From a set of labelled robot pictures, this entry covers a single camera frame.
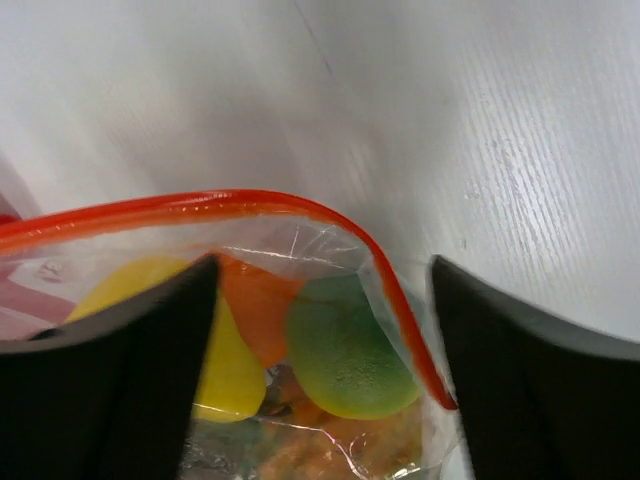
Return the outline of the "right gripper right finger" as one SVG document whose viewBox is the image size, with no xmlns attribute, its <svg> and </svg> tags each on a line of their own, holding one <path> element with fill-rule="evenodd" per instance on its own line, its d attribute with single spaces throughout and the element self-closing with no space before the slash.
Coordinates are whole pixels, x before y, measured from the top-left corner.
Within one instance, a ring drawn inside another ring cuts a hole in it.
<svg viewBox="0 0 640 480">
<path fill-rule="evenodd" d="M 639 346 L 556 317 L 443 256 L 435 313 L 477 479 L 635 479 Z"/>
</svg>

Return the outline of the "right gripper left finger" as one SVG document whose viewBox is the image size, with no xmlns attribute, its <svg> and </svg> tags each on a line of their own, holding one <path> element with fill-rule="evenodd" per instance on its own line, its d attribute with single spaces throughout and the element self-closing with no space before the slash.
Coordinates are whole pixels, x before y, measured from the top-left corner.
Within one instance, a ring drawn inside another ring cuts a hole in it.
<svg viewBox="0 0 640 480">
<path fill-rule="evenodd" d="M 213 325 L 217 259 L 1 345 L 5 479 L 174 479 Z"/>
</svg>

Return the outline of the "yellow pear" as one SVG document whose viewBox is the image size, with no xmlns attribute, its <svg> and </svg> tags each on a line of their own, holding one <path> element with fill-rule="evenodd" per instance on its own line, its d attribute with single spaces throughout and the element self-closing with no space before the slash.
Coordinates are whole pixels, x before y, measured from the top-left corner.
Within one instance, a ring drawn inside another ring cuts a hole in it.
<svg viewBox="0 0 640 480">
<path fill-rule="evenodd" d="M 169 256 L 127 262 L 100 280 L 66 321 L 77 321 L 130 298 L 189 265 L 186 259 Z M 195 416 L 216 423 L 242 421 L 257 413 L 265 395 L 265 370 L 241 338 L 230 306 L 218 291 L 214 324 L 194 401 Z"/>
</svg>

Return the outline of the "orange fruit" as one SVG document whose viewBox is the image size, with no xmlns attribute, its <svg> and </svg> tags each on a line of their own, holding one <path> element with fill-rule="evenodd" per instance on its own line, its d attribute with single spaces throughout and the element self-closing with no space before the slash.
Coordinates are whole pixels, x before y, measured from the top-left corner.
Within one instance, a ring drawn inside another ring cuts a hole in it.
<svg viewBox="0 0 640 480">
<path fill-rule="evenodd" d="M 287 353 L 286 315 L 304 281 L 290 280 L 216 252 L 222 268 L 222 292 L 240 336 L 263 368 L 282 362 Z"/>
</svg>

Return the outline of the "yellow pineapple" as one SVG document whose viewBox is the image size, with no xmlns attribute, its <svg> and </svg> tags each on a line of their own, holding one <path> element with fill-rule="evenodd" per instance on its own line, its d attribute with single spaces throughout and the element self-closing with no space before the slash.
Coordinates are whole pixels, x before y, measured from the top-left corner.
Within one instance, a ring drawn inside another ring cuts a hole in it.
<svg viewBox="0 0 640 480">
<path fill-rule="evenodd" d="M 332 415 L 301 390 L 287 365 L 267 372 L 256 416 L 199 424 L 198 465 L 213 479 L 392 479 L 421 467 L 422 403 L 381 420 Z"/>
</svg>

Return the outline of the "green lime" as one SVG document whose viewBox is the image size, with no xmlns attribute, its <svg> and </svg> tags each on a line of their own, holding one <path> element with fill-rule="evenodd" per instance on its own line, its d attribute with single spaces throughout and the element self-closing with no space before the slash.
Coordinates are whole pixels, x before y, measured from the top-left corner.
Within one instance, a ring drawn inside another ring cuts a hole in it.
<svg viewBox="0 0 640 480">
<path fill-rule="evenodd" d="M 332 415 L 379 420 L 421 395 L 356 275 L 307 281 L 288 308 L 285 338 L 300 387 Z"/>
</svg>

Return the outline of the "clear zip top bag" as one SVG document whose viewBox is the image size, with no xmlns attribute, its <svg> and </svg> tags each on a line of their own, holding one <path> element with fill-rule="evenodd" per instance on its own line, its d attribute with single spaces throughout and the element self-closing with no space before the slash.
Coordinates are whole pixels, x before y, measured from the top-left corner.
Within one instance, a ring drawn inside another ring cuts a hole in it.
<svg viewBox="0 0 640 480">
<path fill-rule="evenodd" d="M 425 271 L 270 191 L 3 216 L 1 475 L 438 479 Z"/>
</svg>

